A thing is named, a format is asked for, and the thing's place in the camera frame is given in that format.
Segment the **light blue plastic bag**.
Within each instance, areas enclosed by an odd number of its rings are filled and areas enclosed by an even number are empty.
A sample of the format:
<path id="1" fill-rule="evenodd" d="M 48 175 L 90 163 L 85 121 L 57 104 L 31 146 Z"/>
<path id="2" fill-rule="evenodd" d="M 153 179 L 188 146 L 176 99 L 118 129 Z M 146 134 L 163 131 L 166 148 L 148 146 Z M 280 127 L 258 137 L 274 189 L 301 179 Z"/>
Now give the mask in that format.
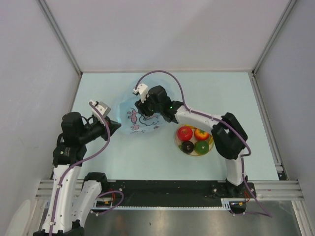
<path id="1" fill-rule="evenodd" d="M 160 114 L 155 113 L 146 117 L 138 112 L 135 102 L 140 98 L 132 92 L 136 83 L 136 80 L 130 82 L 113 103 L 112 110 L 116 121 L 121 124 L 118 129 L 121 134 L 145 134 L 156 131 L 166 124 Z"/>

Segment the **fake red strawberry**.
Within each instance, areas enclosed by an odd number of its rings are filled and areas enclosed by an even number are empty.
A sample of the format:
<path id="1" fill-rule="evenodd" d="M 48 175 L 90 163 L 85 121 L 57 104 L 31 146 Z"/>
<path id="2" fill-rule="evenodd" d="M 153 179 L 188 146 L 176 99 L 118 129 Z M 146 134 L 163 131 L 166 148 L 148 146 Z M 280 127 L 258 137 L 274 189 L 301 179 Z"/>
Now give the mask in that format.
<path id="1" fill-rule="evenodd" d="M 181 141 L 189 141 L 193 136 L 193 130 L 189 126 L 182 126 L 177 130 L 177 138 Z"/>

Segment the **round beige ceramic plate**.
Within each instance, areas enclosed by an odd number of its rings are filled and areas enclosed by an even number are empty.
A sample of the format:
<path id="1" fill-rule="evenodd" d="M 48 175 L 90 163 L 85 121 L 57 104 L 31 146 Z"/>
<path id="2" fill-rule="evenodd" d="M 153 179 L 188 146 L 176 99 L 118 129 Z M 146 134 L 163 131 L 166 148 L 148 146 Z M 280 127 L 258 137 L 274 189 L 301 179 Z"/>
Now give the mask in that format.
<path id="1" fill-rule="evenodd" d="M 175 144 L 177 145 L 177 147 L 179 148 L 179 150 L 182 152 L 182 150 L 181 150 L 181 148 L 180 148 L 180 145 L 181 145 L 181 143 L 182 143 L 183 141 L 181 141 L 181 140 L 179 140 L 179 139 L 177 138 L 177 130 L 175 131 L 174 140 L 175 140 Z M 197 142 L 197 140 L 194 138 L 194 135 L 192 136 L 192 138 L 190 139 L 190 141 L 193 142 L 194 144 Z M 214 141 L 212 141 L 212 143 L 209 144 L 209 147 L 210 147 L 210 149 L 209 149 L 209 152 L 210 152 L 211 149 L 214 147 Z M 187 154 L 187 155 L 190 155 L 190 156 L 201 156 L 201 155 L 198 155 L 195 151 L 193 151 L 192 153 Z"/>

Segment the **fake dark purple plum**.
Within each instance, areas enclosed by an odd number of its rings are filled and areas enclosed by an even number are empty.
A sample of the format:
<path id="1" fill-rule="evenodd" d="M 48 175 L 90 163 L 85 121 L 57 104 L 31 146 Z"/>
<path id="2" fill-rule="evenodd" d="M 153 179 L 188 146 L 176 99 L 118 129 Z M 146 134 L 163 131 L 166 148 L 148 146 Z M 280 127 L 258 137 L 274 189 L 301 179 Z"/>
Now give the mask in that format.
<path id="1" fill-rule="evenodd" d="M 183 141 L 180 145 L 182 152 L 190 154 L 194 151 L 194 143 L 191 141 Z"/>

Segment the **fake orange persimmon fruit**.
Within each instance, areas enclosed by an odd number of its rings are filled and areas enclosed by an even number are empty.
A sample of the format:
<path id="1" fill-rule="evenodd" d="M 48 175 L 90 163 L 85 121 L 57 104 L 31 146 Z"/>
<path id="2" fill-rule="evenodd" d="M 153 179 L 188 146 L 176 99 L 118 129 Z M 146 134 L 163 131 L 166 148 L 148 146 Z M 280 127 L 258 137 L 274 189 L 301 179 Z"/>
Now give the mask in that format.
<path id="1" fill-rule="evenodd" d="M 205 141 L 205 140 L 207 140 L 210 137 L 210 134 L 208 132 L 206 132 L 206 131 L 203 131 L 201 129 L 196 128 L 195 131 L 194 131 L 194 137 L 197 140 Z"/>

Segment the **fake yellow banana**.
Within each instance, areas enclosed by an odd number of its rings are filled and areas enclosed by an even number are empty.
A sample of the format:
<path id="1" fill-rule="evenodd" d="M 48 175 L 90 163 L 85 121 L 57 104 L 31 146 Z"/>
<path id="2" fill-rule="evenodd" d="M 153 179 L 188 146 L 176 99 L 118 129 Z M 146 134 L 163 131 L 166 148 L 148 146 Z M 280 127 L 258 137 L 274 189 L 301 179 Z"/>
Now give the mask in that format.
<path id="1" fill-rule="evenodd" d="M 193 130 L 193 133 L 194 133 L 194 131 L 195 131 L 195 129 L 196 129 L 196 127 L 194 127 L 194 126 L 191 126 L 191 125 L 185 125 L 185 126 L 189 126 L 192 130 Z M 212 138 L 212 135 L 210 134 L 210 137 L 206 140 L 209 144 L 211 144 L 212 143 L 212 141 L 213 141 L 213 138 Z"/>

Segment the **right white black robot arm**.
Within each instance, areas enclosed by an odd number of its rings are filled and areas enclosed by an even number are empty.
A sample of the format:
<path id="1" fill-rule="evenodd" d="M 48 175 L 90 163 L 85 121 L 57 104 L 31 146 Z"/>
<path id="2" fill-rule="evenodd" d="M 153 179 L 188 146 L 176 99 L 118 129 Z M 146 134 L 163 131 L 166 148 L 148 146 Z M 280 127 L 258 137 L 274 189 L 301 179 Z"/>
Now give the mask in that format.
<path id="1" fill-rule="evenodd" d="M 135 106 L 141 115 L 150 117 L 160 114 L 166 122 L 189 124 L 210 133 L 217 152 L 225 158 L 228 194 L 239 197 L 244 193 L 246 174 L 241 152 L 248 137 L 233 114 L 214 116 L 190 110 L 183 102 L 172 101 L 162 86 L 148 88 L 139 84 L 133 93 L 140 96 Z"/>

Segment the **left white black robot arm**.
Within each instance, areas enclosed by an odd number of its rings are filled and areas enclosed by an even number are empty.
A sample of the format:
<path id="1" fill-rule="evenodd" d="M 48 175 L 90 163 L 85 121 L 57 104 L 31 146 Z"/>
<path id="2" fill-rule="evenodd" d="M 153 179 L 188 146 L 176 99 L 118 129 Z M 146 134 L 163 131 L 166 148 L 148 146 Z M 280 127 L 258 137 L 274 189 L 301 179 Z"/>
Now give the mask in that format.
<path id="1" fill-rule="evenodd" d="M 105 173 L 90 172 L 83 181 L 78 199 L 74 192 L 87 148 L 91 141 L 101 137 L 108 142 L 121 124 L 108 116 L 84 118 L 79 112 L 63 116 L 62 133 L 58 136 L 53 151 L 53 190 L 48 213 L 42 228 L 35 236 L 82 236 L 87 216 L 98 197 L 110 196 L 109 206 L 114 202 L 118 190 L 110 188 Z"/>

